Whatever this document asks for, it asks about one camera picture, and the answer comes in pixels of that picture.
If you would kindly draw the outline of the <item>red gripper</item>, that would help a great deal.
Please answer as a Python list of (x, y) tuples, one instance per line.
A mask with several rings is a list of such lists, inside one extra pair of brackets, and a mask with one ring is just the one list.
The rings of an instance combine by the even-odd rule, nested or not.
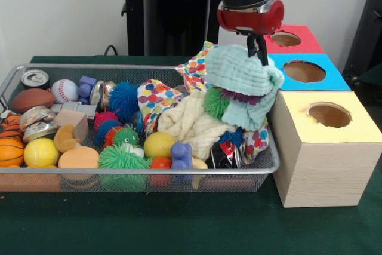
[(257, 53), (262, 66), (268, 65), (267, 47), (263, 35), (272, 35), (281, 27), (284, 19), (284, 4), (281, 0), (268, 0), (259, 7), (242, 10), (228, 9), (223, 2), (220, 2), (217, 18), (225, 30), (243, 35), (250, 32), (247, 34), (248, 57)]

